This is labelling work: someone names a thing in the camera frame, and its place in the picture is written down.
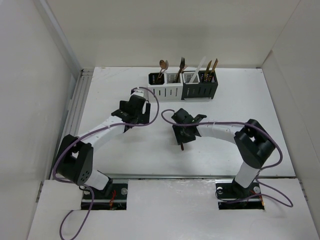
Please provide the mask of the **white chopstick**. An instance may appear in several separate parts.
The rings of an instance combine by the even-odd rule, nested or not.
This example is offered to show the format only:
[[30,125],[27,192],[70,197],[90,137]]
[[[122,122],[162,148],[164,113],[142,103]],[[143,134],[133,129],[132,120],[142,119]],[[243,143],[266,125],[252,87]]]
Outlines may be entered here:
[[194,73],[193,73],[193,75],[192,75],[192,77],[191,77],[191,79],[190,79],[190,81],[189,81],[189,84],[195,82],[195,79],[196,79],[196,77],[197,77],[197,75],[198,75],[198,72],[200,71],[200,69],[201,69],[202,65],[204,64],[205,60],[206,60],[206,56],[204,56],[204,57],[201,59],[199,65],[197,66],[196,70],[194,71]]

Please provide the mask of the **black fork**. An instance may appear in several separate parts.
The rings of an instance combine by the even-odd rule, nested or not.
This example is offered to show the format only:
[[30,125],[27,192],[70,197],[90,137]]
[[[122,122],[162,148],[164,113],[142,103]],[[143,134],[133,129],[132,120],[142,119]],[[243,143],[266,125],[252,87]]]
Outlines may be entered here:
[[179,81],[180,73],[185,68],[185,64],[186,64],[186,60],[185,60],[184,57],[182,57],[181,60],[180,60],[179,71],[178,71],[178,73],[176,74],[176,77],[175,77],[175,81],[174,81],[175,83],[177,83]]

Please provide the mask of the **aluminium rail left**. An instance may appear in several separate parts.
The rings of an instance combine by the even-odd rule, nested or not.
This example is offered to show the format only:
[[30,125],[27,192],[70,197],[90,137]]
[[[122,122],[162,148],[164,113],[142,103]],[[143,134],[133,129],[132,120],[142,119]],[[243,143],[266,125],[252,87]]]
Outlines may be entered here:
[[81,118],[84,112],[85,103],[89,93],[89,88],[93,78],[94,69],[84,68],[80,71],[78,79],[73,88],[72,96],[68,99],[66,104],[66,118],[61,126],[61,133],[59,134],[57,145],[50,169],[49,180],[53,179],[53,168],[56,163],[56,157],[60,148],[60,144],[66,135],[75,136],[80,128]]

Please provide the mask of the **white utensil holder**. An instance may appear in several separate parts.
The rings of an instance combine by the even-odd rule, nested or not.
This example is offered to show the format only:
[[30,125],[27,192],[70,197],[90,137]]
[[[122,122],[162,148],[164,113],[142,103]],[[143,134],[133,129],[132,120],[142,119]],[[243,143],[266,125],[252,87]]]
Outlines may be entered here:
[[176,73],[164,73],[158,78],[158,73],[148,75],[147,87],[156,95],[160,102],[180,101],[183,93],[182,75],[176,82]]

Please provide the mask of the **large copper spoon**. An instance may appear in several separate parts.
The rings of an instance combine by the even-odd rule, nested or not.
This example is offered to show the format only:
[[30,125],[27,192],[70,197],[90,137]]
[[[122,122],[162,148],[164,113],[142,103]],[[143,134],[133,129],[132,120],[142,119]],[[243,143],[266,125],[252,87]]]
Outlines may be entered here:
[[159,81],[159,79],[163,75],[163,73],[169,68],[168,60],[160,60],[159,66],[160,66],[160,72],[158,74],[157,81]]

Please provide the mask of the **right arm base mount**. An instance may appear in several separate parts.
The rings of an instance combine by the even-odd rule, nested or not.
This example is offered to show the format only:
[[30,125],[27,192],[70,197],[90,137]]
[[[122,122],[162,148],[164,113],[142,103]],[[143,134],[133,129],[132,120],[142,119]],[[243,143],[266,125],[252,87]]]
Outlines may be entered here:
[[215,196],[219,210],[264,210],[261,188],[257,182],[243,188],[236,182],[217,181]]

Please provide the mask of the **black utensil holder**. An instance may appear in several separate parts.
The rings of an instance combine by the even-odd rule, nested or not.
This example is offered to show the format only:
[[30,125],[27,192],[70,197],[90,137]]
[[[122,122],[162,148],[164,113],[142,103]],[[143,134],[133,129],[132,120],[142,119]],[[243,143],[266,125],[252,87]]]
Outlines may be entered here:
[[205,80],[203,80],[205,71],[200,70],[195,77],[195,82],[191,82],[193,71],[186,71],[182,73],[183,88],[181,100],[189,99],[213,99],[217,88],[218,79],[216,72],[210,73]]

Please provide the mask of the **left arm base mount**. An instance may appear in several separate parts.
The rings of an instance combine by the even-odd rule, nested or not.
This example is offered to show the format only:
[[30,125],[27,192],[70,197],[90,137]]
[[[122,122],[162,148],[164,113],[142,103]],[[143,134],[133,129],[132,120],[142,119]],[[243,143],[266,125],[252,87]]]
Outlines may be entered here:
[[[91,209],[107,211],[126,210],[129,189],[128,183],[129,181],[127,179],[114,179],[108,195],[105,195],[97,189],[93,189],[94,201]],[[81,210],[88,210],[92,202],[92,193],[83,186],[80,186],[79,189],[82,191],[80,208]]]

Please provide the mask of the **front aluminium rail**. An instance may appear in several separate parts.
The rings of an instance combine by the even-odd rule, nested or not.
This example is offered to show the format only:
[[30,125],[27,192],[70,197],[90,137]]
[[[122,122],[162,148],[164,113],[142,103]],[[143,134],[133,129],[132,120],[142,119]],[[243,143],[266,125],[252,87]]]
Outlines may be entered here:
[[131,173],[107,173],[114,179],[233,179],[233,175],[182,175],[182,174],[131,174]]

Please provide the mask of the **gold knife black handle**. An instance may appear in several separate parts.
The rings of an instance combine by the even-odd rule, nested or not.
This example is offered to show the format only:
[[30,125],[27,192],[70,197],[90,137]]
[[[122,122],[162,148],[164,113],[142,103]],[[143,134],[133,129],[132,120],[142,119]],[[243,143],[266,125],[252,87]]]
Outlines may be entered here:
[[215,69],[218,65],[218,62],[219,62],[219,60],[216,58],[213,66],[212,66],[211,72],[209,74],[209,78],[208,78],[209,82],[212,82],[214,80],[214,72],[215,72]]

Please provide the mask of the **small copper spoon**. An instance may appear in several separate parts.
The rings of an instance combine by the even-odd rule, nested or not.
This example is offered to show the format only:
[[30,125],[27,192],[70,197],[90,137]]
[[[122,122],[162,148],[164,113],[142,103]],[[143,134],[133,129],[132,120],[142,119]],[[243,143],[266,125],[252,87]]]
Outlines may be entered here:
[[161,75],[163,73],[163,71],[166,69],[167,67],[167,64],[164,60],[160,60],[159,61],[159,66],[160,66],[160,71],[159,71],[159,74]]

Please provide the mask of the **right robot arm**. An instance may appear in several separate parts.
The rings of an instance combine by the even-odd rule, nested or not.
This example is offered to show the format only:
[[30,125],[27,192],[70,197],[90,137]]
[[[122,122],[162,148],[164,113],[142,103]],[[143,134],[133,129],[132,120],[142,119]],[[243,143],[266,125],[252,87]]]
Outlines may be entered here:
[[182,146],[196,140],[196,137],[215,138],[235,144],[243,163],[225,191],[229,192],[232,198],[245,198],[250,192],[250,186],[255,177],[276,146],[270,140],[265,129],[255,119],[250,119],[244,124],[201,124],[206,117],[203,114],[193,117],[183,108],[176,111],[171,119],[175,122],[172,129],[177,144]]

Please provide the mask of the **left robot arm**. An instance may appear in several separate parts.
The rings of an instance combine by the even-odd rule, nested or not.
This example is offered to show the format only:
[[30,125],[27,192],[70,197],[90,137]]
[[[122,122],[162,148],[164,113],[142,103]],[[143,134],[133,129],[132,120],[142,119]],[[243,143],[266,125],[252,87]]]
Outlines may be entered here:
[[94,169],[94,154],[114,137],[136,125],[148,124],[150,109],[151,104],[144,92],[136,90],[129,100],[121,100],[119,109],[100,125],[79,136],[65,136],[58,150],[53,173],[77,186],[93,188],[100,198],[109,197],[113,180]]

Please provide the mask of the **aluminium rail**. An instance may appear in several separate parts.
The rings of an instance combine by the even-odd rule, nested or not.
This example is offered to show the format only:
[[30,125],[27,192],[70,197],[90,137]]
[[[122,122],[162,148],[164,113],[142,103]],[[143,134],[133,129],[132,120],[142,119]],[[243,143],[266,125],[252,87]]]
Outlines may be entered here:
[[85,103],[89,93],[89,88],[93,78],[94,69],[84,68],[80,71],[78,79],[73,88],[72,96],[68,99],[66,104],[66,118],[61,126],[61,133],[59,134],[57,145],[50,169],[49,180],[53,179],[53,168],[56,163],[56,157],[60,148],[60,144],[66,135],[75,136],[80,128],[81,118],[84,112]]
[[182,175],[182,174],[131,174],[131,173],[107,173],[114,179],[233,179],[233,175]]

